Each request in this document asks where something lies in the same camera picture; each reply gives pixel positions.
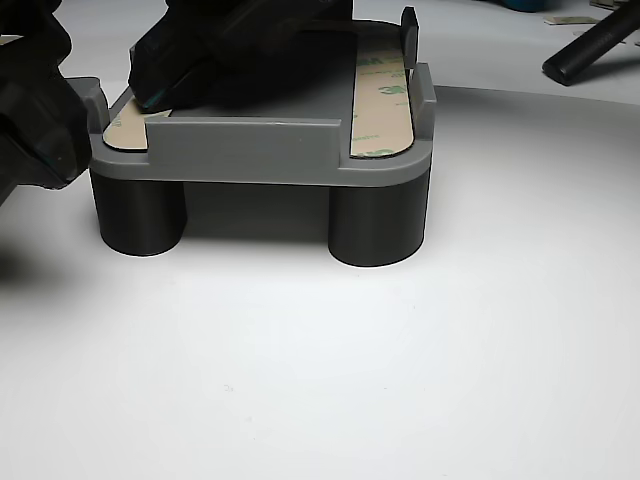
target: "black object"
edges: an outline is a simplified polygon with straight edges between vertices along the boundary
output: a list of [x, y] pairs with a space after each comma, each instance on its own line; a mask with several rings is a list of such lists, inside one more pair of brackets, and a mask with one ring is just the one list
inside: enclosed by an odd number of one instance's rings
[[640, 0], [630, 0], [542, 65], [552, 80], [569, 86], [593, 62], [640, 28]]
[[250, 69], [321, 14], [351, 20], [353, 0], [167, 0], [138, 41], [129, 85], [147, 111], [194, 105], [217, 79]]
[[0, 176], [62, 188], [91, 160], [87, 111], [59, 65], [71, 39], [53, 16], [60, 0], [3, 0], [0, 34]]
[[187, 209], [182, 182], [115, 180], [91, 172], [100, 234], [112, 249], [138, 257], [171, 250], [182, 238]]
[[422, 245], [431, 169], [408, 183], [331, 188], [329, 250], [343, 263], [377, 267], [404, 260]]

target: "paper scrap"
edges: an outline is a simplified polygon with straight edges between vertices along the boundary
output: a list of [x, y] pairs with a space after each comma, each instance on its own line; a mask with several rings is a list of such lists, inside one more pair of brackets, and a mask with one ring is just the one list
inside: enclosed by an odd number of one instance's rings
[[599, 21], [593, 17], [544, 17], [548, 25], [592, 25]]

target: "rubber grip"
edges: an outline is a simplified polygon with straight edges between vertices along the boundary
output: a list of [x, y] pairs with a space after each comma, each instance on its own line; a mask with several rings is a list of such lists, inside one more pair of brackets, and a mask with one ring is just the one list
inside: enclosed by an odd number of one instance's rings
[[569, 86], [589, 65], [640, 28], [640, 0], [631, 0], [542, 65], [552, 80]]

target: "plastic base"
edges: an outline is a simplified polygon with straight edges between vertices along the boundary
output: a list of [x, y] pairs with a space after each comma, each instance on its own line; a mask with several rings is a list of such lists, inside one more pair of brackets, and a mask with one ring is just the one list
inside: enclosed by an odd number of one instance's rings
[[[404, 260], [424, 239], [430, 170], [391, 187], [332, 187], [329, 249], [339, 261], [377, 267]], [[182, 182], [115, 180], [91, 172], [102, 238], [126, 255], [164, 253], [187, 222]]]
[[91, 172], [102, 239], [126, 255], [148, 257], [182, 238], [187, 209], [182, 182], [114, 180]]
[[343, 263], [377, 267], [404, 260], [422, 245], [431, 169], [408, 183], [331, 189], [329, 250]]

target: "gray plastic holder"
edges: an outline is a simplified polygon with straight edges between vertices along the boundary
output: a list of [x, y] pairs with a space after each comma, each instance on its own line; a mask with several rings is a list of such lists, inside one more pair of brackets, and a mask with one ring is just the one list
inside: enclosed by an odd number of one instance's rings
[[[385, 158], [352, 158], [351, 125], [356, 42], [326, 41], [313, 51], [332, 73], [303, 94], [241, 109], [213, 104], [146, 120], [147, 152], [116, 151], [92, 135], [91, 170], [120, 180], [227, 182], [383, 187], [409, 182], [429, 170], [436, 97], [429, 67], [416, 63], [418, 27], [413, 9], [403, 25], [381, 29], [401, 35], [408, 67], [415, 142]], [[301, 49], [313, 49], [309, 39]], [[295, 64], [305, 68], [304, 64]], [[130, 100], [125, 92], [114, 117]]]
[[[369, 26], [375, 30], [366, 34], [402, 41], [415, 132], [409, 149], [350, 156], [357, 36], [305, 32], [279, 67], [258, 68], [265, 74], [244, 83], [216, 84], [198, 108], [147, 118], [146, 152], [116, 151], [92, 128], [91, 180], [105, 243], [135, 256], [172, 249], [188, 222], [184, 182], [317, 185], [331, 187], [328, 246], [335, 258], [371, 267], [413, 255], [424, 240], [436, 97], [429, 67], [416, 61], [413, 9], [402, 26], [365, 22], [356, 30]], [[254, 89], [255, 98], [238, 102]], [[129, 90], [120, 97], [111, 119], [131, 97]]]

